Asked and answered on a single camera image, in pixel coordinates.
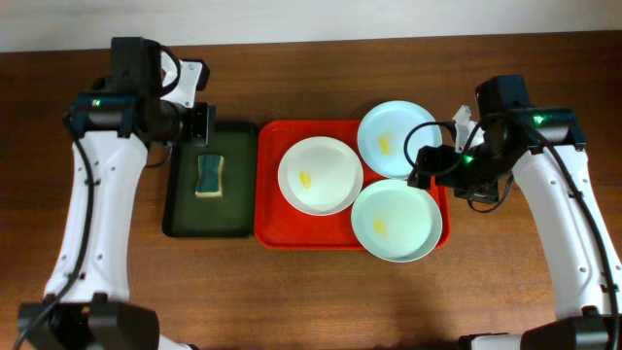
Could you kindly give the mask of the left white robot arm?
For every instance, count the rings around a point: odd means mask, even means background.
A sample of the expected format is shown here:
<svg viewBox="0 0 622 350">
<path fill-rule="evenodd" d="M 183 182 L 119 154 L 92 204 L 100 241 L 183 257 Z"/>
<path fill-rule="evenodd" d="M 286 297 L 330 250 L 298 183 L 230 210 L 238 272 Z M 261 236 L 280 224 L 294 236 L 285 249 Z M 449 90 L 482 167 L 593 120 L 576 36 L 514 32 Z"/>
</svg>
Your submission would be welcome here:
<svg viewBox="0 0 622 350">
<path fill-rule="evenodd" d="M 153 144 L 208 144 L 210 70 L 141 37 L 111 42 L 111 68 L 63 117 L 74 171 L 64 236 L 43 299 L 24 303 L 18 344 L 37 349 L 175 349 L 153 310 L 129 300 L 135 194 Z"/>
</svg>

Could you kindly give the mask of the green yellow sponge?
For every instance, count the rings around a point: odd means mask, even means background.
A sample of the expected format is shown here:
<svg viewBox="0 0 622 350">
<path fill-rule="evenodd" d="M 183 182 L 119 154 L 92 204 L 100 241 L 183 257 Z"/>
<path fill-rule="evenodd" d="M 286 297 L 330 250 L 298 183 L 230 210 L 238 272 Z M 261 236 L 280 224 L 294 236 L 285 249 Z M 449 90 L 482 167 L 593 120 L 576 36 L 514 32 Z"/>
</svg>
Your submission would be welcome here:
<svg viewBox="0 0 622 350">
<path fill-rule="evenodd" d="M 220 155 L 201 155 L 198 157 L 196 197 L 220 197 L 223 195 L 224 163 L 225 158 Z"/>
</svg>

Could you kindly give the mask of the mint green plate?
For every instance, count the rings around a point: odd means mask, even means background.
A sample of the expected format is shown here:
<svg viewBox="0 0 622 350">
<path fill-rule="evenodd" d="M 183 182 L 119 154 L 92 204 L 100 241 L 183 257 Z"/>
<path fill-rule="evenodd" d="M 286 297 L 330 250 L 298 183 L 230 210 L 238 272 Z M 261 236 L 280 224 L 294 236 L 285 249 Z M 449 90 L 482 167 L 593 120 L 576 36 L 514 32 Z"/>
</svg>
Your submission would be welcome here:
<svg viewBox="0 0 622 350">
<path fill-rule="evenodd" d="M 443 231 L 441 212 L 432 196 L 393 179 L 375 182 L 359 194 L 351 225 L 367 252 L 392 263 L 425 257 Z"/>
</svg>

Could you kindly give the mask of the dark green tray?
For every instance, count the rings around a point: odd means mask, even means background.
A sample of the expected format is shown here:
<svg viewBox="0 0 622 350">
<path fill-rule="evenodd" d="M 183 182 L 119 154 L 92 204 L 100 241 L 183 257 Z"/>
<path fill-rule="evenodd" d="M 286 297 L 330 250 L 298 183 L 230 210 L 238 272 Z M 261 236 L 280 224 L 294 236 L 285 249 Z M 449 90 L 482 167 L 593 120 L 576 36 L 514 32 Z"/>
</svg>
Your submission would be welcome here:
<svg viewBox="0 0 622 350">
<path fill-rule="evenodd" d="M 259 128 L 218 122 L 203 147 L 173 148 L 162 231 L 173 238 L 244 238 L 253 233 Z"/>
</svg>

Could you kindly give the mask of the red tray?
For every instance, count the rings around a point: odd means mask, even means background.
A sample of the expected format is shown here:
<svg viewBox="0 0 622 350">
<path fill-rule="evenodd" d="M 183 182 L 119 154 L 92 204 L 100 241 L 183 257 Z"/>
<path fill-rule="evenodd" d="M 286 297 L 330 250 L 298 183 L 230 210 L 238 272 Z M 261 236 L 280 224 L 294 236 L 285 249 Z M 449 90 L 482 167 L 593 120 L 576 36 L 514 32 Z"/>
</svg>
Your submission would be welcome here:
<svg viewBox="0 0 622 350">
<path fill-rule="evenodd" d="M 352 230 L 351 209 L 330 216 L 296 210 L 282 196 L 278 167 L 285 152 L 314 136 L 335 138 L 358 149 L 359 120 L 279 120 L 259 133 L 254 234 L 266 248 L 285 250 L 360 250 Z"/>
</svg>

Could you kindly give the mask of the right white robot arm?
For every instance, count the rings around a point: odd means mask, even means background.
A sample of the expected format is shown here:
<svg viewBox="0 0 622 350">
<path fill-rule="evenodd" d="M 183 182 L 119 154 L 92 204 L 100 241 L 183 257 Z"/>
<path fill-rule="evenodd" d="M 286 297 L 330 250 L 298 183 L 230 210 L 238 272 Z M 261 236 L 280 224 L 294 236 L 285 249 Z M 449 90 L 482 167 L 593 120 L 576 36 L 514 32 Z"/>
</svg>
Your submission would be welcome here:
<svg viewBox="0 0 622 350">
<path fill-rule="evenodd" d="M 555 321 L 520 334 L 463 335 L 458 348 L 618 349 L 621 261 L 592 190 L 586 139 L 573 110 L 537 107 L 521 75 L 476 90 L 479 120 L 466 110 L 445 124 L 453 145 L 403 151 L 410 187 L 450 188 L 469 204 L 502 205 L 501 177 L 528 201 L 551 275 Z"/>
</svg>

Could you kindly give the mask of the light blue plate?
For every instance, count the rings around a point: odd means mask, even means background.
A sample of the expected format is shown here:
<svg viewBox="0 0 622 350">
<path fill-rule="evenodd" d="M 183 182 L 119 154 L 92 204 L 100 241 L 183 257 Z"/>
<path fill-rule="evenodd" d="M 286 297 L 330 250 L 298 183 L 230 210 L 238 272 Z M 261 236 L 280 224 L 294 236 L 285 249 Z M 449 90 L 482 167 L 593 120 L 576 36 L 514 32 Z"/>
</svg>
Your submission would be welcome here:
<svg viewBox="0 0 622 350">
<path fill-rule="evenodd" d="M 373 107 L 362 119 L 357 144 L 364 162 L 377 174 L 406 179 L 412 165 L 404 155 L 407 134 L 435 118 L 423 107 L 408 101 L 388 101 Z"/>
</svg>

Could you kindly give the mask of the white plate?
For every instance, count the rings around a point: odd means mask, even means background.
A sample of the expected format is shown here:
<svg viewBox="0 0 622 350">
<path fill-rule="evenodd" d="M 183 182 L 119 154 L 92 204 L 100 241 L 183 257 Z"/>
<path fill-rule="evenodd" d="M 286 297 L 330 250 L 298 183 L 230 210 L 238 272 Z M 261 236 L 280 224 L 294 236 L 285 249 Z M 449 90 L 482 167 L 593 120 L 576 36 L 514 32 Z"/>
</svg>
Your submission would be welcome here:
<svg viewBox="0 0 622 350">
<path fill-rule="evenodd" d="M 363 166 L 344 142 L 326 136 L 303 139 L 281 158 L 279 190 L 296 210 L 312 216 L 339 213 L 363 188 Z"/>
</svg>

